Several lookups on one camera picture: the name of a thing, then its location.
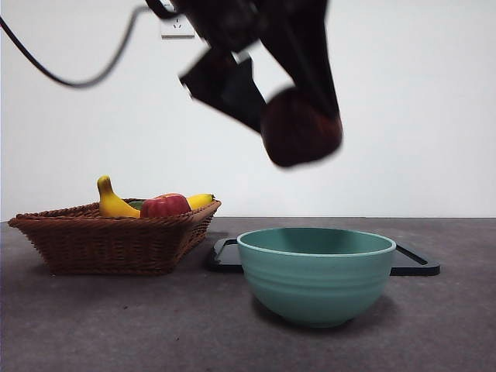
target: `electrical socket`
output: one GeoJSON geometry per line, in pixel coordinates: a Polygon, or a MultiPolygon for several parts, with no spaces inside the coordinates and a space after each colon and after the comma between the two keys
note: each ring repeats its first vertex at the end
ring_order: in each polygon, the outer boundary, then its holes
{"type": "MultiPolygon", "coordinates": [[[[174,6],[169,1],[161,0],[167,10],[174,12],[174,6]]],[[[193,38],[195,37],[195,29],[184,15],[176,18],[160,20],[160,35],[162,39],[174,38],[193,38]]]]}

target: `woven basket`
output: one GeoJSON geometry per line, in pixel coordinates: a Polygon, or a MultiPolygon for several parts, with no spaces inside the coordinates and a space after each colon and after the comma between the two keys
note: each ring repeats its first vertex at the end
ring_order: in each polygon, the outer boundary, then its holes
{"type": "Polygon", "coordinates": [[[9,225],[28,237],[52,274],[161,275],[206,237],[220,205],[214,200],[182,215],[134,219],[101,217],[96,202],[17,215],[9,225]]]}

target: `table surface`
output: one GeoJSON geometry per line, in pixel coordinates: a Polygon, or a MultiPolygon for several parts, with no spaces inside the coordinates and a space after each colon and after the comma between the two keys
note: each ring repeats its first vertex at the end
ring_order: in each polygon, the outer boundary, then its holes
{"type": "Polygon", "coordinates": [[[2,370],[494,371],[496,219],[214,218],[160,277],[52,276],[2,223],[2,370]],[[221,238],[277,226],[378,233],[441,263],[390,277],[364,314],[334,329],[286,323],[242,274],[205,268],[221,238]]]}

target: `teal bowl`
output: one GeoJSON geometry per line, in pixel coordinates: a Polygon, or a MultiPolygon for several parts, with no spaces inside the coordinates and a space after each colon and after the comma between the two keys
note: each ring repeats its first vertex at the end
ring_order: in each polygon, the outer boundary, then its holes
{"type": "Polygon", "coordinates": [[[289,322],[333,327],[365,312],[388,281],[396,243],[344,229],[277,228],[237,238],[255,297],[289,322]]]}

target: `black tray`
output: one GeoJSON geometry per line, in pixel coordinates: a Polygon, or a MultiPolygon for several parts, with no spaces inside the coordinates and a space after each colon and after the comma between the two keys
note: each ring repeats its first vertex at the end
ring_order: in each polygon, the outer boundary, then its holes
{"type": "MultiPolygon", "coordinates": [[[[215,243],[207,258],[207,268],[212,271],[242,273],[236,239],[220,239],[215,243]]],[[[441,265],[425,254],[397,244],[394,252],[391,275],[437,275],[441,265]]]]}

